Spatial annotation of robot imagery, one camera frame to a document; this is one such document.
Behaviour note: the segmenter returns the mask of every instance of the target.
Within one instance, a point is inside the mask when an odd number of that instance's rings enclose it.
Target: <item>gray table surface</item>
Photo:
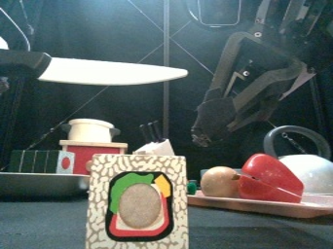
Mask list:
[[[87,198],[0,200],[0,249],[83,249]],[[333,217],[189,207],[190,248],[333,248]]]

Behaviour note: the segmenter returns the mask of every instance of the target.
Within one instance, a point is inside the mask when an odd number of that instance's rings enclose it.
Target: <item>toy knife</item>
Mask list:
[[[0,50],[0,76],[39,81],[122,86],[182,78],[188,71],[157,65],[51,57],[47,53]]]

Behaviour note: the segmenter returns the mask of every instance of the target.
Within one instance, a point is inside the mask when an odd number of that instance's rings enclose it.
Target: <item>pink plate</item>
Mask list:
[[[194,196],[188,196],[188,203],[194,206],[217,207],[295,218],[333,215],[333,196],[321,195],[304,195],[301,203],[287,203],[244,198],[209,197],[204,195],[202,191],[197,191]]]

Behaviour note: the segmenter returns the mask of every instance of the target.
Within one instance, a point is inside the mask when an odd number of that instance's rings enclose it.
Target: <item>kettle handle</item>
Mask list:
[[[319,155],[328,160],[331,159],[331,147],[325,138],[313,130],[296,125],[280,126],[267,134],[264,138],[264,151],[267,154],[277,158],[273,142],[276,135],[284,132],[296,132],[303,134],[315,142]]]

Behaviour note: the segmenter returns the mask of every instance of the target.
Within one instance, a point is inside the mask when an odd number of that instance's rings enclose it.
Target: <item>toy food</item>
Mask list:
[[[172,200],[172,183],[162,172],[121,173],[110,183],[109,237],[122,241],[166,237],[173,229]]]
[[[279,159],[267,154],[255,154],[248,159],[243,171],[248,175],[241,175],[239,180],[240,197],[301,202],[304,183]]]
[[[204,174],[201,187],[205,196],[237,197],[239,174],[231,167],[216,166]]]

